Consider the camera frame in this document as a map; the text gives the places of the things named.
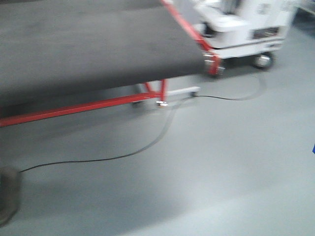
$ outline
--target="metal foot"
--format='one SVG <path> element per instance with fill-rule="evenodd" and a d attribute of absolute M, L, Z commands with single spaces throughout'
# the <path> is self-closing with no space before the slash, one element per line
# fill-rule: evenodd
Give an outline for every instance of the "metal foot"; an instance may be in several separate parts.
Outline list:
<path fill-rule="evenodd" d="M 190 94 L 191 96 L 196 95 L 200 91 L 200 87 L 189 87 L 189 88 L 182 88 L 177 90 L 172 90 L 167 92 L 167 96 L 175 96 L 181 94 Z"/>
<path fill-rule="evenodd" d="M 225 67 L 219 66 L 217 70 L 217 75 L 223 75 L 224 71 L 225 71 Z"/>
<path fill-rule="evenodd" d="M 161 108 L 168 106 L 167 102 L 163 102 L 163 101 L 157 101 L 157 105 L 158 107 L 161 107 Z"/>

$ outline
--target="machine wheel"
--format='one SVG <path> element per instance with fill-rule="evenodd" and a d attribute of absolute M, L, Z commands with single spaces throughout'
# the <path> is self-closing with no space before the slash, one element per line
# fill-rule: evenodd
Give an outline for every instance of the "machine wheel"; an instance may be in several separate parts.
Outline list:
<path fill-rule="evenodd" d="M 198 92 L 190 92 L 191 97 L 196 97 Z"/>
<path fill-rule="evenodd" d="M 270 52 L 258 54 L 254 57 L 254 67 L 261 70 L 268 70 L 274 64 L 274 57 Z"/>

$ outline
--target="gray floor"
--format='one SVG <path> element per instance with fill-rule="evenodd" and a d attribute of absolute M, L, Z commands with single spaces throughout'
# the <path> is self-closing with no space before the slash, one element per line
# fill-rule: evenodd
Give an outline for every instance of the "gray floor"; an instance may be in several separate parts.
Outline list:
<path fill-rule="evenodd" d="M 0 235 L 314 236 L 311 25 L 296 21 L 269 72 L 243 64 L 217 80 L 170 80 L 170 89 L 194 85 L 201 94 L 257 98 L 195 98 L 141 154 L 25 173 L 21 210 Z M 169 110 L 152 100 L 5 127 L 2 162 L 23 169 L 129 153 L 157 136 Z"/>

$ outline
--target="black cable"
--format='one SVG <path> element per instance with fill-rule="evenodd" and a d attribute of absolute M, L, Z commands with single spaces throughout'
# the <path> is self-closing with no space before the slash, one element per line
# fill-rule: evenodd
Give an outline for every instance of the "black cable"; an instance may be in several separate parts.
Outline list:
<path fill-rule="evenodd" d="M 21 173 L 26 172 L 26 171 L 30 171 L 32 169 L 35 168 L 39 168 L 39 167 L 44 167 L 44 166 L 52 166 L 52 165 L 58 165 L 58 164 L 66 164 L 66 163 L 88 163 L 88 162 L 98 162 L 98 161 L 110 161 L 110 160 L 117 160 L 117 159 L 122 159 L 122 158 L 126 158 L 129 156 L 133 156 L 136 154 L 139 154 L 149 148 L 151 148 L 152 146 L 154 146 L 155 144 L 157 144 L 161 139 L 163 139 L 163 137 L 166 135 L 168 129 L 170 128 L 174 116 L 178 110 L 178 108 L 180 106 L 182 106 L 187 100 L 194 98 L 194 97 L 209 97 L 209 98 L 216 98 L 216 99 L 221 99 L 221 100 L 228 100 L 228 101 L 246 101 L 246 100 L 252 100 L 254 98 L 257 98 L 258 96 L 261 95 L 261 88 L 258 90 L 258 92 L 254 93 L 253 95 L 247 96 L 247 97 L 242 97 L 242 98 L 226 98 L 226 97 L 218 97 L 218 96 L 209 96 L 209 95 L 195 95 L 193 97 L 186 97 L 180 101 L 178 101 L 171 109 L 170 114 L 168 115 L 166 122 L 164 124 L 164 127 L 162 129 L 162 131 L 160 132 L 160 134 L 152 141 L 150 142 L 148 145 L 144 146 L 143 148 L 134 151 L 132 153 L 129 154 L 125 154 L 122 156 L 116 156 L 116 157 L 112 157 L 112 158 L 104 158 L 104 159 L 96 159 L 96 160 L 82 160 L 82 161 L 59 161 L 59 162 L 51 162 L 51 163 L 46 163 L 46 164 L 40 164 L 40 165 L 36 165 L 33 167 L 29 167 L 27 169 L 24 169 L 22 171 L 20 171 Z"/>

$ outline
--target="red metal frame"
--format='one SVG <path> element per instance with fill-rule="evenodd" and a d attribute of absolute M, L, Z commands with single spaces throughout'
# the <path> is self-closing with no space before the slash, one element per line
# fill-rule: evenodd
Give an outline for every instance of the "red metal frame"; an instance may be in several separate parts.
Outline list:
<path fill-rule="evenodd" d="M 169 4 L 165 0 L 160 0 L 163 5 L 168 9 L 168 11 L 173 15 L 173 17 L 177 20 L 177 22 L 183 27 L 183 29 L 201 46 L 202 50 L 210 53 L 214 56 L 213 66 L 210 68 L 210 74 L 216 74 L 218 70 L 218 66 L 220 64 L 220 58 L 217 54 L 212 51 L 212 47 L 205 41 L 205 39 L 192 27 L 190 23 L 188 23 L 179 12 L 173 7 L 173 5 Z M 61 107 L 57 109 L 35 112 L 25 115 L 12 116 L 8 118 L 0 118 L 0 127 L 20 124 L 45 118 L 58 117 L 63 115 L 69 115 L 78 112 L 90 111 L 110 106 L 122 105 L 130 102 L 142 101 L 150 98 L 159 97 L 160 101 L 165 101 L 166 98 L 166 79 L 161 80 L 160 90 L 155 91 L 151 88 L 150 83 L 144 83 L 146 88 L 146 92 L 134 94 L 130 96 L 117 97 L 102 101 L 84 103 L 74 106 Z"/>
<path fill-rule="evenodd" d="M 176 10 L 176 8 L 168 3 L 166 0 L 160 0 L 162 4 L 168 9 L 175 20 L 183 27 L 183 29 L 201 46 L 202 50 L 210 53 L 214 56 L 214 62 L 208 73 L 211 75 L 216 75 L 218 72 L 219 65 L 221 63 L 220 57 L 212 51 L 212 46 L 194 29 L 194 27 L 186 21 L 181 14 Z"/>
<path fill-rule="evenodd" d="M 0 127 L 5 127 L 13 124 L 20 124 L 40 119 L 59 117 L 63 115 L 69 115 L 78 112 L 85 112 L 105 107 L 117 106 L 131 102 L 143 101 L 150 98 L 159 97 L 161 101 L 165 101 L 166 98 L 166 79 L 160 81 L 160 90 L 152 90 L 150 83 L 144 83 L 147 92 L 138 93 L 129 96 L 117 97 L 112 99 L 106 99 L 102 101 L 89 102 L 74 106 L 61 107 L 57 109 L 51 109 L 46 111 L 34 112 L 25 115 L 12 116 L 7 118 L 0 118 Z"/>

